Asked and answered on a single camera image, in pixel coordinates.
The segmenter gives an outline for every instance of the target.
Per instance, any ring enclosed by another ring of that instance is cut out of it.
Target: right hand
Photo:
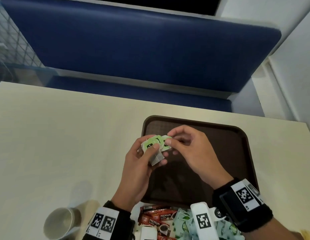
[[[179,151],[190,168],[213,189],[233,180],[218,161],[211,143],[203,132],[181,125],[172,129],[167,135],[173,139],[167,138],[165,143]]]

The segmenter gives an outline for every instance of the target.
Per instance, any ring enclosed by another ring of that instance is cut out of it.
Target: fingernail
[[[172,140],[170,138],[167,138],[165,140],[165,143],[170,146],[172,144]]]

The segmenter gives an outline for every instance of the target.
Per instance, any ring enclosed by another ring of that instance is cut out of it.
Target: table
[[[275,217],[310,230],[305,123],[1,82],[0,239],[45,239],[44,221],[58,207],[79,205],[88,221],[115,193],[151,115],[241,128]]]

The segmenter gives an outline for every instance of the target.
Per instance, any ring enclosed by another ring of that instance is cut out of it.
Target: blue seat cushion
[[[1,0],[52,68],[240,92],[280,30],[70,0]]]
[[[227,99],[162,91],[83,78],[53,76],[46,87],[232,112],[231,101]]]

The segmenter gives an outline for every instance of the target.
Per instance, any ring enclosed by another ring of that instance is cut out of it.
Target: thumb
[[[141,157],[141,160],[148,163],[149,159],[157,153],[159,148],[160,148],[160,145],[155,143],[150,148],[148,148],[146,152],[144,152],[143,156]]]
[[[186,145],[179,142],[178,140],[171,139],[171,138],[167,138],[165,140],[165,143],[171,146],[172,148],[176,149],[177,151],[179,151],[181,154],[183,154],[183,152],[186,150],[186,147],[187,147]]]

